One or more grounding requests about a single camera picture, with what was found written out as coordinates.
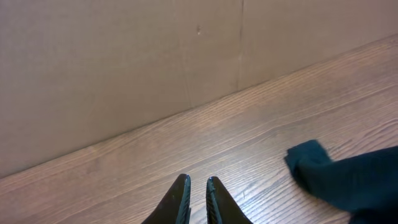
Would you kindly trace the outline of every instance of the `black pointed object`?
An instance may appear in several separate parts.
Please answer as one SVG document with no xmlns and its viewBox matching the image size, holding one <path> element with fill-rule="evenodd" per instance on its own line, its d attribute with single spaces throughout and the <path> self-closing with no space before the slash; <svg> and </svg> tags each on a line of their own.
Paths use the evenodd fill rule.
<svg viewBox="0 0 398 224">
<path fill-rule="evenodd" d="M 180 174 L 155 210 L 142 222 L 145 224 L 187 224 L 191 215 L 191 178 Z"/>
<path fill-rule="evenodd" d="M 218 177 L 210 177 L 207 180 L 206 210 L 208 224 L 252 223 L 244 215 Z"/>
</svg>

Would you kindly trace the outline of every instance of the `beige wall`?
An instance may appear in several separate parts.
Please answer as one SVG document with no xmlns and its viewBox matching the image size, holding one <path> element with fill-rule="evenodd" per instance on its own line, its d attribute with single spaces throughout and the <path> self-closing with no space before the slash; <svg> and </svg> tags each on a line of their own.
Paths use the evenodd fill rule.
<svg viewBox="0 0 398 224">
<path fill-rule="evenodd" d="M 396 0 L 0 0 L 0 177 L 387 37 L 397 11 Z"/>
</svg>

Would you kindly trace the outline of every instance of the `dark cloth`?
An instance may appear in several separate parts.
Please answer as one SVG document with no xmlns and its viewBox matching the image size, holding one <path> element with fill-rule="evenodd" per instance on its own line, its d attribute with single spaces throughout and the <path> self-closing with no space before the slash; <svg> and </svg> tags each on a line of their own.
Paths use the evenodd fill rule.
<svg viewBox="0 0 398 224">
<path fill-rule="evenodd" d="M 350 223 L 398 223 L 398 146 L 332 161 L 316 140 L 287 151 L 294 180 L 352 214 Z"/>
</svg>

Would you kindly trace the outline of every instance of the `clothing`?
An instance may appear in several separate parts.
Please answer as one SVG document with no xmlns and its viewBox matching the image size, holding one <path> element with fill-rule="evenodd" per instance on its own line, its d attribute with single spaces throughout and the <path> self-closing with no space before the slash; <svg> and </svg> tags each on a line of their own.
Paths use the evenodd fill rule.
<svg viewBox="0 0 398 224">
<path fill-rule="evenodd" d="M 316 140 L 287 151 L 294 180 L 350 212 L 350 223 L 398 223 L 398 146 L 332 161 Z"/>
</svg>

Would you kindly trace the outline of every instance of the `wood grain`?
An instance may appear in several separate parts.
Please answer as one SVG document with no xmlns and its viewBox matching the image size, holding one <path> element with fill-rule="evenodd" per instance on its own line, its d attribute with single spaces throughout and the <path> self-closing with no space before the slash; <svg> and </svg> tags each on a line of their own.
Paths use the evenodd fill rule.
<svg viewBox="0 0 398 224">
<path fill-rule="evenodd" d="M 398 144 L 398 35 L 0 179 L 0 223 L 140 223 L 179 173 L 191 223 L 217 175 L 254 223 L 346 223 L 300 190 L 286 149 L 334 159 Z"/>
</svg>

